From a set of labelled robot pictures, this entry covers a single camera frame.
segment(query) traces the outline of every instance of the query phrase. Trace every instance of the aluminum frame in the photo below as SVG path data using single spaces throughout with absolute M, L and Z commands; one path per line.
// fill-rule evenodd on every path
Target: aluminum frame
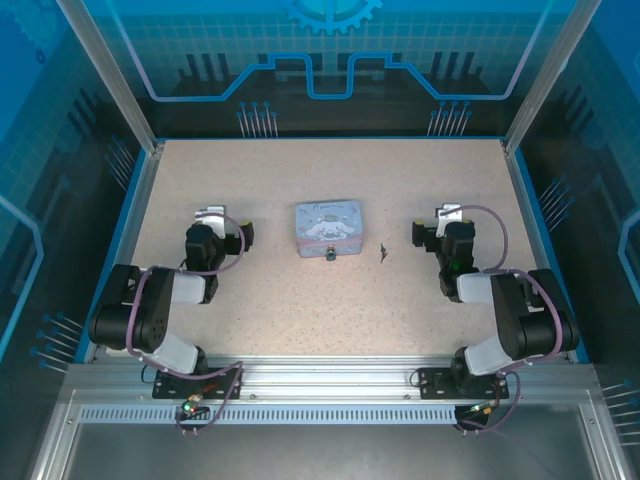
M 212 356 L 209 363 L 227 365 L 238 360 L 245 362 L 245 373 L 241 397 L 230 403 L 233 406 L 259 409 L 273 405 L 384 405 L 401 408 L 477 403 L 473 400 L 420 400 L 417 389 L 410 386 L 408 379 L 416 368 L 447 366 L 451 357 L 446 355 Z M 140 363 L 132 359 L 70 367 L 31 477 L 33 480 L 64 478 L 83 407 L 179 405 L 179 401 L 153 400 L 150 386 L 140 383 L 140 369 Z M 634 478 L 617 441 L 592 365 L 560 360 L 525 367 L 520 372 L 522 405 L 579 407 L 594 458 L 594 471 L 601 479 Z M 207 404 L 214 406 L 219 402 Z M 102 423 L 129 422 L 113 417 Z
M 98 26 L 82 0 L 56 0 L 69 25 L 87 52 L 98 75 L 111 93 L 125 121 L 147 153 L 155 152 L 156 137 L 120 71 Z
M 553 85 L 565 69 L 569 57 L 589 26 L 601 1 L 576 0 L 575 7 L 567 17 L 567 21 L 553 43 L 538 76 L 509 127 L 505 137 L 507 154 L 513 154 L 520 145 Z

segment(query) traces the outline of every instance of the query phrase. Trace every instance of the beige table surface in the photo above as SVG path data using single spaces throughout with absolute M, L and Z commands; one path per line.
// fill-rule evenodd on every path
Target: beige table surface
M 300 258 L 295 205 L 350 199 L 362 207 L 362 254 Z M 452 353 L 495 333 L 495 320 L 492 307 L 447 300 L 435 255 L 411 244 L 411 222 L 432 219 L 444 202 L 495 209 L 509 231 L 505 266 L 534 268 L 497 140 L 172 140 L 133 262 L 177 267 L 194 212 L 223 204 L 253 221 L 255 244 L 219 276 L 211 304 L 172 306 L 180 337 L 210 354 Z M 492 266 L 497 223 L 465 217 L 476 222 L 476 266 Z

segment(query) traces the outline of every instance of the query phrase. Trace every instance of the glass wall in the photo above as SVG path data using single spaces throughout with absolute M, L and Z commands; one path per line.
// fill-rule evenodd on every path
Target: glass wall
M 638 3 L 602 2 L 521 146 L 605 386 L 640 383 L 638 18 Z
M 0 45 L 0 458 L 22 479 L 140 146 L 55 3 L 1 2 Z
M 574 0 L 89 0 L 160 137 L 504 135 Z

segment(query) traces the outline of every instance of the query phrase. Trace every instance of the blue edge trim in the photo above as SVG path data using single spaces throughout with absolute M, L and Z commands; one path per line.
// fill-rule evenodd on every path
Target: blue edge trim
M 533 189 L 533 182 L 531 181 L 531 176 L 529 175 L 529 169 L 527 168 L 527 164 L 524 161 L 524 156 L 522 155 L 520 147 L 518 147 L 518 149 L 516 150 L 516 161 L 518 163 L 520 175 L 522 175 L 522 182 L 524 183 L 524 188 L 527 193 L 527 199 L 529 200 L 531 209 L 533 210 L 533 217 L 536 221 L 536 224 L 538 225 L 538 230 L 540 231 L 540 238 L 542 238 L 542 247 L 544 248 L 544 253 L 547 256 L 547 260 L 549 261 L 549 268 L 551 268 L 556 278 L 558 279 L 560 288 L 562 289 L 562 293 L 564 293 L 564 296 L 569 303 L 569 308 L 571 308 L 571 313 L 575 317 L 575 310 L 569 298 L 567 285 L 564 283 L 564 278 L 562 276 L 562 272 L 560 271 L 560 264 L 558 264 L 558 258 L 556 257 L 556 252 L 553 249 L 553 245 L 551 243 L 551 236 L 549 235 L 547 226 L 544 223 L 544 217 L 542 216 L 542 210 L 540 209 L 540 204 L 538 203 L 538 197 L 536 196 L 536 192 Z M 587 354 L 587 349 L 584 346 L 582 338 L 580 339 L 578 348 L 576 348 L 576 356 L 578 357 L 578 361 L 580 363 L 589 363 L 589 355 Z
M 406 138 L 406 137 L 387 137 L 387 138 Z M 118 223 L 116 224 L 116 229 L 113 233 L 111 245 L 109 246 L 109 251 L 107 252 L 107 258 L 105 260 L 104 267 L 102 268 L 100 279 L 98 280 L 96 293 L 93 297 L 93 301 L 91 302 L 91 309 L 89 310 L 88 318 L 90 318 L 91 314 L 93 313 L 93 309 L 95 308 L 96 303 L 100 298 L 102 289 L 104 288 L 104 285 L 107 282 L 107 278 L 109 277 L 109 273 L 111 272 L 111 268 L 113 267 L 116 253 L 118 251 L 118 245 L 120 244 L 120 239 L 122 238 L 122 234 L 124 232 L 124 226 L 127 221 L 127 217 L 129 216 L 129 210 L 131 209 L 131 204 L 133 202 L 133 196 L 138 186 L 138 180 L 140 179 L 140 174 L 142 172 L 145 156 L 146 156 L 146 153 L 144 151 L 141 151 L 138 161 L 136 163 L 136 169 L 133 172 L 131 183 L 129 184 L 129 190 L 127 191 L 127 195 L 122 205 L 120 217 L 118 218 Z M 527 165 L 524 161 L 524 157 L 519 148 L 516 151 L 516 160 L 518 163 L 518 168 L 520 169 L 520 174 L 522 175 L 522 180 L 527 193 L 527 198 L 531 203 L 531 207 L 533 209 L 534 219 L 538 226 L 538 230 L 540 231 L 540 237 L 542 238 L 542 244 L 543 244 L 543 248 L 545 250 L 547 259 L 549 261 L 549 266 L 553 271 L 553 273 L 558 278 L 558 281 L 560 282 L 560 288 L 562 288 L 562 292 L 564 293 L 565 297 L 569 302 L 569 307 L 571 308 L 572 312 L 574 312 L 573 306 L 571 305 L 571 301 L 569 300 L 567 286 L 564 283 L 564 278 L 562 277 L 562 272 L 560 271 L 560 265 L 558 264 L 558 259 L 556 257 L 555 251 L 553 250 L 553 245 L 551 244 L 551 237 L 549 236 L 547 227 L 544 224 L 542 211 L 540 210 L 540 204 L 538 203 L 535 190 L 533 189 L 533 182 L 531 181 L 529 170 L 527 169 Z M 82 332 L 82 338 L 80 339 L 80 345 L 78 346 L 78 350 L 75 356 L 76 363 L 84 362 L 84 357 L 86 355 L 87 349 L 89 348 L 89 334 L 88 334 L 87 328 L 88 328 L 88 325 L 85 325 L 84 331 Z M 585 349 L 582 339 L 580 339 L 580 344 L 576 349 L 576 355 L 580 363 L 589 363 L 589 356 L 587 355 L 587 350 Z
M 147 152 L 144 149 L 140 150 L 138 154 L 138 160 L 136 161 L 136 167 L 133 170 L 133 175 L 131 176 L 131 181 L 129 182 L 129 188 L 127 189 L 127 194 L 124 197 L 124 202 L 122 203 L 122 209 L 120 210 L 120 216 L 118 217 L 118 223 L 116 223 L 116 228 L 113 232 L 113 237 L 111 237 L 111 244 L 109 245 L 109 250 L 107 251 L 107 257 L 104 261 L 104 266 L 102 267 L 102 272 L 100 273 L 100 278 L 98 279 L 98 284 L 96 285 L 96 293 L 93 295 L 93 300 L 91 301 L 91 307 L 89 308 L 89 315 L 87 316 L 87 320 L 85 321 L 84 329 L 82 330 L 82 336 L 80 337 L 80 343 L 78 344 L 78 349 L 76 350 L 76 355 L 74 358 L 74 363 L 84 363 L 85 355 L 87 354 L 87 350 L 89 349 L 89 318 L 93 314 L 93 310 L 96 307 L 96 303 L 98 303 L 98 299 L 102 294 L 102 289 L 104 285 L 107 283 L 107 279 L 109 278 L 109 274 L 111 273 L 111 269 L 113 268 L 113 264 L 116 260 L 116 254 L 118 253 L 118 247 L 120 246 L 120 240 L 122 239 L 122 234 L 124 233 L 124 226 L 127 223 L 127 218 L 129 217 L 129 211 L 131 210 L 131 204 L 133 203 L 133 197 L 135 196 L 136 189 L 138 188 L 138 183 L 140 180 L 140 175 L 142 174 L 142 169 L 144 167 L 146 161 Z

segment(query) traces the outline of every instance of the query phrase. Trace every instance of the purple cable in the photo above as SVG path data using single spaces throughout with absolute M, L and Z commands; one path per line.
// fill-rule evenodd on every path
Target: purple cable
M 229 401 L 229 398 L 231 398 L 231 393 L 233 392 L 233 389 L 236 388 L 236 384 L 238 383 L 238 379 L 240 378 L 241 372 L 242 372 L 242 369 L 238 368 L 238 371 L 236 372 L 235 377 L 233 377 L 233 382 L 231 382 L 231 386 L 229 387 L 229 390 L 227 390 L 227 394 L 224 396 L 224 400 L 222 400 L 222 403 L 220 404 L 220 407 L 218 408 L 218 411 L 216 412 L 216 414 L 209 421 L 209 423 L 203 425 L 197 430 L 194 430 L 193 432 L 194 435 L 197 435 L 198 432 L 201 432 L 211 427 L 214 423 L 216 423 L 220 419 L 220 416 L 222 415 L 222 411 L 227 406 L 227 402 Z M 184 425 L 180 423 L 179 416 L 176 417 L 176 426 L 180 428 L 183 432 L 189 431 L 188 428 L 185 428 Z
M 236 229 L 238 230 L 238 235 L 240 236 L 240 253 L 239 253 L 238 257 L 233 262 L 231 262 L 226 267 L 219 268 L 218 270 L 213 270 L 213 271 L 210 271 L 210 272 L 185 271 L 185 272 L 181 272 L 181 273 L 185 273 L 185 274 L 189 274 L 189 275 L 200 275 L 200 276 L 217 275 L 218 273 L 226 272 L 230 268 L 234 267 L 240 261 L 242 256 L 244 255 L 244 248 L 245 248 L 246 240 L 245 240 L 245 237 L 244 237 L 244 232 L 242 231 L 242 228 L 240 227 L 238 222 L 233 220 L 231 217 L 228 217 L 224 213 L 208 212 L 204 216 L 205 217 L 221 217 L 221 218 L 224 218 L 225 220 L 229 221 L 230 223 L 232 223 L 236 227 Z M 138 287 L 136 288 L 136 293 L 135 293 L 135 296 L 133 298 L 133 304 L 131 305 L 131 313 L 129 314 L 129 324 L 127 325 L 127 333 L 125 335 L 125 345 L 127 347 L 127 352 L 129 352 L 129 354 L 131 356 L 139 358 L 141 361 L 145 362 L 150 367 L 156 368 L 156 369 L 160 370 L 161 372 L 173 375 L 174 377 L 184 378 L 185 380 L 208 380 L 210 378 L 217 377 L 218 375 L 222 375 L 223 373 L 226 373 L 229 370 L 232 370 L 234 368 L 239 368 L 240 369 L 242 367 L 242 362 L 236 362 L 233 365 L 229 365 L 228 367 L 225 367 L 225 368 L 223 368 L 221 370 L 217 370 L 215 372 L 207 373 L 205 375 L 187 375 L 187 374 L 172 370 L 170 368 L 166 368 L 163 365 L 157 364 L 153 360 L 149 360 L 142 353 L 138 353 L 133 349 L 133 327 L 135 325 L 136 315 L 138 314 L 138 308 L 140 307 L 140 300 L 142 298 L 142 290 L 144 289 L 144 285 L 145 285 L 145 283 L 147 283 L 147 280 L 149 279 L 149 276 L 151 275 L 151 272 L 153 271 L 154 268 L 157 268 L 157 267 L 155 267 L 155 266 L 154 267 L 150 267 L 147 271 L 145 271 L 142 274 L 142 276 L 140 277 L 140 281 L 138 282 Z
M 500 261 L 496 264 L 495 267 L 485 268 L 483 270 L 483 273 L 490 273 L 492 271 L 498 270 L 504 264 L 504 261 L 507 259 L 507 253 L 509 252 L 509 235 L 507 234 L 507 227 L 502 221 L 502 218 L 500 218 L 500 215 L 498 215 L 495 211 L 482 205 L 463 205 L 461 207 L 454 208 L 453 210 L 440 211 L 440 216 L 442 217 L 451 213 L 461 212 L 462 210 L 481 210 L 491 215 L 500 224 L 503 240 L 502 257 L 500 257 Z
M 562 347 L 562 323 L 560 321 L 560 315 L 558 314 L 558 309 L 556 308 L 556 306 L 553 304 L 553 302 L 551 301 L 551 298 L 549 297 L 549 294 L 544 290 L 544 288 L 542 288 L 542 286 L 536 281 L 535 278 L 533 278 L 531 275 L 529 275 L 528 273 L 519 270 L 517 268 L 510 268 L 508 270 L 505 270 L 506 273 L 515 273 L 523 278 L 525 278 L 529 283 L 531 283 L 531 285 L 533 285 L 536 290 L 538 291 L 538 293 L 540 294 L 540 296 L 542 297 L 542 300 L 544 300 L 544 303 L 547 305 L 547 308 L 549 309 L 549 311 L 551 312 L 551 316 L 553 317 L 553 323 L 556 327 L 556 343 L 553 345 L 553 349 L 547 353 L 546 355 L 543 355 L 542 357 L 532 357 L 532 358 L 526 358 L 524 360 L 520 360 L 516 363 L 513 363 L 511 365 L 509 365 L 508 367 L 504 368 L 502 370 L 503 373 L 507 373 L 507 372 L 513 372 L 516 368 L 520 368 L 523 365 L 526 364 L 530 364 L 533 362 L 543 362 L 545 360 L 548 360 L 552 357 L 555 357 L 558 353 L 560 353 L 560 348 Z
M 503 370 L 503 373 L 506 372 L 511 372 L 513 370 L 515 370 L 516 368 L 519 368 L 523 365 L 526 365 L 528 363 L 533 363 L 533 362 L 541 362 L 544 360 L 547 360 L 549 358 L 555 357 L 558 353 L 560 353 L 560 348 L 562 347 L 562 323 L 560 322 L 560 315 L 558 314 L 558 309 L 555 307 L 555 305 L 553 304 L 553 302 L 551 301 L 551 298 L 549 297 L 549 295 L 547 294 L 547 292 L 542 288 L 542 286 L 528 273 L 519 270 L 517 268 L 510 268 L 508 270 L 500 270 L 500 267 L 504 264 L 506 258 L 507 258 L 507 253 L 509 252 L 509 236 L 507 234 L 507 227 L 505 226 L 504 222 L 502 221 L 502 218 L 500 218 L 500 215 L 498 215 L 495 211 L 493 211 L 492 209 L 485 207 L 483 205 L 463 205 L 461 207 L 458 208 L 454 208 L 453 210 L 447 210 L 447 211 L 441 211 L 440 212 L 440 216 L 443 215 L 448 215 L 450 213 L 455 213 L 455 212 L 460 212 L 462 210 L 481 210 L 483 212 L 486 212 L 488 214 L 490 214 L 493 218 L 495 218 L 498 223 L 500 224 L 500 228 L 502 229 L 502 237 L 504 240 L 504 248 L 502 251 L 502 257 L 500 258 L 500 261 L 496 264 L 495 267 L 491 267 L 491 268 L 485 268 L 483 270 L 483 273 L 515 273 L 523 278 L 525 278 L 527 281 L 529 281 L 531 283 L 531 285 L 533 285 L 536 290 L 538 290 L 538 293 L 540 294 L 540 296 L 542 297 L 542 299 L 544 300 L 544 303 L 547 305 L 547 308 L 549 308 L 549 311 L 551 312 L 551 316 L 553 317 L 553 323 L 555 325 L 556 328 L 556 343 L 553 346 L 553 349 L 546 355 L 542 356 L 542 357 L 534 357 L 531 359 L 524 359 L 524 360 L 520 360 L 519 362 L 516 362 L 512 365 L 509 365 L 508 367 L 506 367 Z
M 509 417 L 511 415 L 513 415 L 513 412 L 515 411 L 516 406 L 518 405 L 518 402 L 520 401 L 520 392 L 522 390 L 522 383 L 520 382 L 520 375 L 518 375 L 518 372 L 509 372 L 507 375 L 513 375 L 513 376 L 516 377 L 516 394 L 515 394 L 515 397 L 513 398 L 513 403 L 509 407 L 509 410 L 507 410 L 507 413 L 505 413 L 504 416 L 500 420 L 498 420 L 496 423 L 494 423 L 493 425 L 491 425 L 489 427 L 484 427 L 483 425 L 481 425 L 479 423 L 474 425 L 476 427 L 478 425 L 480 425 L 482 427 L 482 428 L 476 430 L 476 432 L 478 434 L 493 432 L 498 427 L 502 426 L 504 424 L 504 422 L 506 422 L 509 419 Z

